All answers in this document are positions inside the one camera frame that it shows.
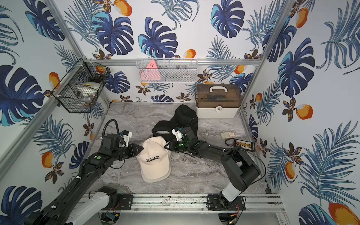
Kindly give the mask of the black cap with white label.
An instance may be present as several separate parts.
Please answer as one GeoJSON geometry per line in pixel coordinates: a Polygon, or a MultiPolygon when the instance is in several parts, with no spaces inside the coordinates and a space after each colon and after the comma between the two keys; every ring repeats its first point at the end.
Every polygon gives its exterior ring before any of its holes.
{"type": "Polygon", "coordinates": [[[159,121],[151,130],[154,137],[162,137],[166,142],[176,139],[173,130],[179,127],[179,124],[174,121],[159,121]]]}

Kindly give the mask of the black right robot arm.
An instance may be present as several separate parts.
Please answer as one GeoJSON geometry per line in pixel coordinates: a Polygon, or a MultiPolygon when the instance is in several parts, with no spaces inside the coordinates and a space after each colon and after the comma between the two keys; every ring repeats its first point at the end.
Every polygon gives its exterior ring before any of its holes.
{"type": "Polygon", "coordinates": [[[220,192],[220,197],[227,202],[234,201],[261,174],[260,168],[245,150],[222,148],[200,141],[189,127],[172,132],[175,138],[165,145],[165,149],[222,164],[229,184],[220,192]]]}

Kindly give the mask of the cream Colorado cap back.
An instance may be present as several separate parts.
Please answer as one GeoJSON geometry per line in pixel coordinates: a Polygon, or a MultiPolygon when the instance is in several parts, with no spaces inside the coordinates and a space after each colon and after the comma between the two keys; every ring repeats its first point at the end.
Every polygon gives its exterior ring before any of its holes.
{"type": "Polygon", "coordinates": [[[171,152],[165,149],[163,137],[151,137],[142,144],[143,150],[137,155],[142,178],[147,183],[155,183],[166,179],[171,173],[171,152]]]}

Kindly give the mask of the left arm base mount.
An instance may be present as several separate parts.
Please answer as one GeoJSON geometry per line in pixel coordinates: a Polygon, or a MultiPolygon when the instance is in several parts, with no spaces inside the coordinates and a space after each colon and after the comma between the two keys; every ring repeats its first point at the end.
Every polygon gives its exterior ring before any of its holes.
{"type": "Polygon", "coordinates": [[[131,210],[134,196],[132,194],[120,194],[111,187],[100,188],[80,206],[70,213],[66,225],[84,225],[100,211],[116,212],[131,210]]]}

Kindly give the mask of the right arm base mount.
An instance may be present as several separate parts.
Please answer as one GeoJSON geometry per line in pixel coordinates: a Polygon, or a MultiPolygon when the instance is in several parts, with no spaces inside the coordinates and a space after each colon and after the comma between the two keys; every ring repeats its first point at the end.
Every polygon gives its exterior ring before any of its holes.
{"type": "Polygon", "coordinates": [[[208,194],[206,208],[209,211],[242,211],[246,209],[243,196],[237,196],[233,201],[228,201],[221,193],[208,194]]]}

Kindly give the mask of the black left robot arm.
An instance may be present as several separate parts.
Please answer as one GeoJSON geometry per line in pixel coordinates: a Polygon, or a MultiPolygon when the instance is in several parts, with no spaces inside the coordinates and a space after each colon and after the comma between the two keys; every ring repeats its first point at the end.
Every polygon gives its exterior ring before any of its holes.
{"type": "Polygon", "coordinates": [[[24,221],[26,225],[64,225],[77,203],[90,186],[100,178],[114,161],[135,157],[143,147],[130,143],[122,146],[124,139],[118,134],[108,134],[99,150],[90,155],[80,166],[78,175],[43,210],[31,213],[24,221]]]}

